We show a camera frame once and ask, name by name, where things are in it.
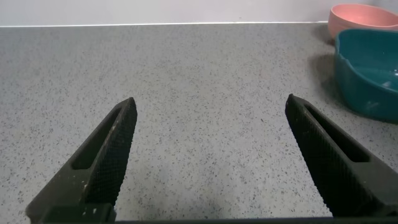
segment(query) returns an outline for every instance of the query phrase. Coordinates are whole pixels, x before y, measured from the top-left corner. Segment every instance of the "pink bowl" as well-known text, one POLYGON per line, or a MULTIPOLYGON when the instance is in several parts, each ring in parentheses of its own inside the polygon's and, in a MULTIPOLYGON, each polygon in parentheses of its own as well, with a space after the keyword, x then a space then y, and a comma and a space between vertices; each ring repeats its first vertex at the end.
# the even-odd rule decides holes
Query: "pink bowl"
POLYGON ((330 9, 328 28, 333 38, 352 28, 398 30, 398 15, 364 4, 340 4, 330 9))

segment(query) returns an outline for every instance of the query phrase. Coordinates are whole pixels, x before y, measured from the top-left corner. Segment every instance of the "bowl rim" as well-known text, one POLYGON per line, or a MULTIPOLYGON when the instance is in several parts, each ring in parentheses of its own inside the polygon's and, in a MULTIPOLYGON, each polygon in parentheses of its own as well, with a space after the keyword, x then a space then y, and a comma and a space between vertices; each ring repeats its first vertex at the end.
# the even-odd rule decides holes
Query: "bowl rim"
POLYGON ((375 30, 371 30, 371 29, 346 29, 346 30, 341 31, 339 34, 337 34, 337 36, 336 36, 336 38, 335 38, 335 49, 336 49, 336 53, 335 53, 335 54, 337 54, 341 59, 343 59, 343 61, 344 61, 344 62, 348 65, 348 67, 355 73, 355 75, 356 75, 357 77, 361 78, 361 79, 362 79, 363 81, 365 81, 366 83, 368 83, 368 84, 370 84, 371 86, 376 87, 376 88, 378 88, 378 89, 380 89, 380 90, 387 91, 387 92, 389 92, 389 93, 393 93, 393 94, 398 95, 398 90, 385 87, 384 85, 380 85, 380 84, 376 83, 375 81, 373 81, 373 80, 370 79, 370 78, 366 78, 364 75, 362 75, 361 72, 358 72, 357 69, 355 69, 355 68, 353 67, 353 65, 351 64, 351 62, 350 62, 347 58, 344 58, 344 56, 340 53, 340 42, 341 42, 341 40, 340 40, 340 35, 343 34, 343 33, 345 33, 345 32, 356 32, 356 31, 359 31, 359 30, 360 30, 360 31, 370 31, 370 32, 394 33, 394 34, 397 34, 397 36, 398 36, 398 32, 394 32, 394 31, 390 31, 390 30, 376 30, 376 29, 375 29, 375 30))
POLYGON ((377 27, 380 27, 380 28, 382 28, 382 27, 383 27, 383 28, 398 27, 398 23, 397 23, 397 24, 394 24, 394 25, 389 25, 389 26, 378 26, 378 25, 369 25, 369 24, 364 24, 364 23, 360 23, 360 22, 352 22, 352 21, 349 21, 349 20, 347 20, 347 19, 345 19, 345 18, 343 18, 343 17, 341 17, 341 16, 338 16, 338 15, 334 12, 334 9, 335 9, 336 7, 339 7, 339 6, 361 6, 361 7, 370 7, 370 8, 375 8, 375 9, 378 9, 378 10, 382 10, 382 11, 384 11, 384 12, 386 12, 386 13, 388 13, 388 14, 391 14, 391 15, 393 15, 393 16, 396 16, 396 17, 398 17, 398 15, 397 15, 396 13, 394 13, 394 12, 388 11, 387 9, 383 9, 383 8, 381 8, 381 7, 370 6, 370 5, 367 5, 367 4, 359 4, 359 3, 337 4, 337 5, 333 6, 333 7, 330 9, 330 13, 333 14, 336 18, 341 19, 341 20, 343 20, 343 21, 345 21, 345 22, 351 24, 352 26, 361 25, 361 26, 375 27, 375 28, 377 28, 377 27))

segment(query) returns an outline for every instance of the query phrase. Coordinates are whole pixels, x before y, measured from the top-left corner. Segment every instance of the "white wall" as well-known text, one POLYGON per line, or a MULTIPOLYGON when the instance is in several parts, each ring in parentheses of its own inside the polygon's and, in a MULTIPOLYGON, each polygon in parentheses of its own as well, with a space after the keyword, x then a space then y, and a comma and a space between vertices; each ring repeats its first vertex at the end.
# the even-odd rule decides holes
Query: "white wall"
POLYGON ((343 2, 398 11, 398 0, 0 0, 0 26, 316 22, 343 2))

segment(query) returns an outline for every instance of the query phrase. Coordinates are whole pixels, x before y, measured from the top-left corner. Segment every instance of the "granite countertop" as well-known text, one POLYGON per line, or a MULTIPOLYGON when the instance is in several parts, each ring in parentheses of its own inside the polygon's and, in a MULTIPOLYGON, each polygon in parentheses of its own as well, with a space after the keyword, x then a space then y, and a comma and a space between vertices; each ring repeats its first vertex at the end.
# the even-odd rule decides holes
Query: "granite countertop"
POLYGON ((398 171, 398 126, 336 94, 324 24, 0 29, 0 217, 24 209, 108 111, 138 121, 118 220, 330 216, 284 114, 305 98, 398 171))

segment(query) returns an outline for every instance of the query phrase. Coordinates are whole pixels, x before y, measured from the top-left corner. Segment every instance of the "teal bowl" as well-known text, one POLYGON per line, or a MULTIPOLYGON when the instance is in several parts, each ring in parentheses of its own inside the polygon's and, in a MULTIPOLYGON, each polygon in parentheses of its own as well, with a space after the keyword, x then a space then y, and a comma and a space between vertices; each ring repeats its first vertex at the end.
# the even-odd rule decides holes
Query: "teal bowl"
POLYGON ((348 29, 335 39, 335 78, 348 106, 398 121, 398 32, 348 29))

